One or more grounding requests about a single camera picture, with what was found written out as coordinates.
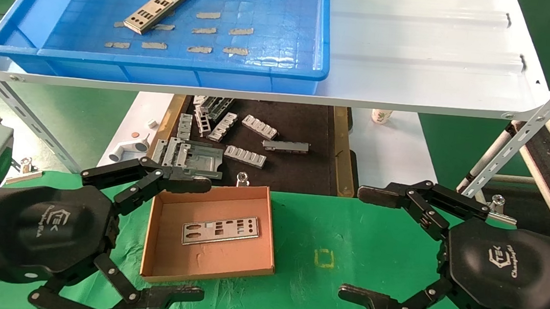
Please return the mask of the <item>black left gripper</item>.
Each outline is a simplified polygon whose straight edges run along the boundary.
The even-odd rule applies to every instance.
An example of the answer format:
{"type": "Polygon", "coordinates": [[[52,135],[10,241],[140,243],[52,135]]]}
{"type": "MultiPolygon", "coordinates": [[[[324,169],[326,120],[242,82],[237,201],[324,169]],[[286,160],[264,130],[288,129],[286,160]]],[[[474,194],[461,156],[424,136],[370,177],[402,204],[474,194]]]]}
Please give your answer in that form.
{"type": "Polygon", "coordinates": [[[110,223],[116,212],[126,216],[163,191],[208,192],[210,179],[181,167],[160,166],[149,157],[84,169],[80,176],[84,187],[79,189],[0,190],[0,280],[46,280],[27,298],[38,309],[95,309],[60,293],[96,271],[121,297],[110,309],[169,309],[177,302],[202,301],[204,291],[195,286],[136,289],[104,253],[113,244],[110,223]],[[128,188],[113,202],[100,191],[121,185],[128,188]]]}

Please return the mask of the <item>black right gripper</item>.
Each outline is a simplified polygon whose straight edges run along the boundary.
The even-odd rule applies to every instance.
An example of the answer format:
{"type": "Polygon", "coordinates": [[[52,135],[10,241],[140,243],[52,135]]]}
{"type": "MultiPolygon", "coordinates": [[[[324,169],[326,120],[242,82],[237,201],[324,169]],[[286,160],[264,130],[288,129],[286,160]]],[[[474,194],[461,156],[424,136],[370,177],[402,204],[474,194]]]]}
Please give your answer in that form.
{"type": "Polygon", "coordinates": [[[438,254],[447,257],[440,269],[446,279],[402,303],[351,284],[341,285],[340,299],[366,309],[429,309],[446,296],[460,309],[550,309],[550,237],[491,226],[483,222],[488,206],[430,180],[360,186],[357,195],[363,203],[404,209],[432,239],[445,239],[438,254]],[[437,209],[468,221],[448,232],[437,209]]]}

